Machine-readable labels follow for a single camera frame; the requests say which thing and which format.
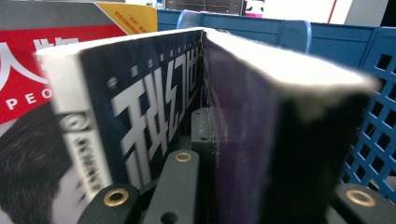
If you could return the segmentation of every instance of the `dark blue book cover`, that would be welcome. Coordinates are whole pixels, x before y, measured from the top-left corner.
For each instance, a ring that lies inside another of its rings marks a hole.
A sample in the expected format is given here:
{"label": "dark blue book cover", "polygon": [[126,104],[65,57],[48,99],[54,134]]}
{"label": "dark blue book cover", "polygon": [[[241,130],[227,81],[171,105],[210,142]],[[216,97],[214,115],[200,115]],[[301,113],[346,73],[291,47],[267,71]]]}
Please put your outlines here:
{"label": "dark blue book cover", "polygon": [[200,90],[201,29],[92,41],[39,52],[64,141],[93,196],[160,175]]}

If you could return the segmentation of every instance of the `blue plastic crate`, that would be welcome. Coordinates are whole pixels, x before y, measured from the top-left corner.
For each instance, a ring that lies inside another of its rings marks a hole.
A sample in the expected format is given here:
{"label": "blue plastic crate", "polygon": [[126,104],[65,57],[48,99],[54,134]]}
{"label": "blue plastic crate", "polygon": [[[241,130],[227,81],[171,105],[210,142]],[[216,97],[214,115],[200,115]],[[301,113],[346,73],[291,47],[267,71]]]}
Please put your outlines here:
{"label": "blue plastic crate", "polygon": [[361,69],[378,77],[382,88],[363,112],[341,182],[371,187],[396,203],[396,29],[375,32]]}
{"label": "blue plastic crate", "polygon": [[[174,29],[177,23],[180,25],[183,15],[178,21],[172,21]],[[189,26],[226,30],[378,77],[382,88],[363,110],[361,126],[345,160],[340,181],[370,187],[396,203],[396,187],[390,183],[396,183],[396,29],[208,13],[184,20],[193,20],[183,21]]]}

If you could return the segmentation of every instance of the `grid holes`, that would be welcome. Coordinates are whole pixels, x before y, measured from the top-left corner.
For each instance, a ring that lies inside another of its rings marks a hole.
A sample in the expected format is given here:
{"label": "grid holes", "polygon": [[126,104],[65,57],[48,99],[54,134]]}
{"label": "grid holes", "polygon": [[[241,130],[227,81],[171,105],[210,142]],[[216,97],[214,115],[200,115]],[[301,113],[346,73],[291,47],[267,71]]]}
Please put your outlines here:
{"label": "grid holes", "polygon": [[392,101],[396,101],[396,85],[395,84],[393,84],[392,90],[390,90],[388,98]]}
{"label": "grid holes", "polygon": [[387,54],[381,54],[381,58],[379,59],[379,62],[376,65],[376,67],[382,70],[387,70],[391,60],[392,60],[392,56]]}
{"label": "grid holes", "polygon": [[356,176],[360,181],[362,181],[365,175],[366,175],[366,171],[363,169],[363,167],[360,166],[356,171]]}
{"label": "grid holes", "polygon": [[381,105],[379,102],[375,102],[375,105],[371,111],[371,114],[376,116],[378,118],[379,114],[381,113],[381,110],[384,106]]}
{"label": "grid holes", "polygon": [[376,173],[379,174],[381,172],[382,167],[384,167],[384,164],[385,163],[379,157],[375,157],[372,167],[376,171]]}
{"label": "grid holes", "polygon": [[341,180],[342,180],[344,183],[348,183],[349,180],[350,180],[350,177],[349,177],[349,175],[347,175],[346,173],[344,173],[344,174],[343,174],[343,177],[341,177]]}
{"label": "grid holes", "polygon": [[354,159],[351,155],[349,155],[349,156],[346,158],[346,164],[347,164],[349,167],[351,167],[354,160],[355,160],[355,159]]}
{"label": "grid holes", "polygon": [[390,142],[390,138],[389,136],[387,136],[386,134],[382,133],[381,136],[378,139],[378,146],[381,147],[382,149],[387,149],[387,146]]}
{"label": "grid holes", "polygon": [[361,154],[361,156],[366,160],[370,154],[370,151],[371,151],[371,149],[369,147],[367,147],[366,145],[363,145],[359,154]]}
{"label": "grid holes", "polygon": [[369,138],[371,138],[373,136],[374,131],[375,131],[375,126],[372,123],[369,123],[369,125],[367,125],[367,128],[364,131],[364,133],[367,136],[369,136]]}
{"label": "grid holes", "polygon": [[390,127],[393,127],[396,124],[396,112],[390,110],[387,118],[385,119],[385,123],[388,124]]}

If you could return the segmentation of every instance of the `brass insert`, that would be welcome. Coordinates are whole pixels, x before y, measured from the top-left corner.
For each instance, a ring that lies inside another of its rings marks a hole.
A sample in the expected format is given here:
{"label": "brass insert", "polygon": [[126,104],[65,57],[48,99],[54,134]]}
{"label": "brass insert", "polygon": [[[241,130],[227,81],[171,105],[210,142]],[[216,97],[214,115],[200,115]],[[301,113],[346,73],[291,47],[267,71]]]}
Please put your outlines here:
{"label": "brass insert", "polygon": [[177,154],[176,154],[175,159],[176,159],[177,161],[185,162],[185,161],[190,161],[190,160],[192,159],[192,156],[191,156],[190,153],[187,153],[187,152],[180,152],[180,153],[177,153]]}
{"label": "brass insert", "polygon": [[374,207],[376,205],[375,199],[368,193],[358,189],[350,189],[346,192],[348,199],[365,207]]}
{"label": "brass insert", "polygon": [[125,189],[113,189],[109,191],[103,202],[109,207],[115,207],[125,203],[129,198],[129,193]]}

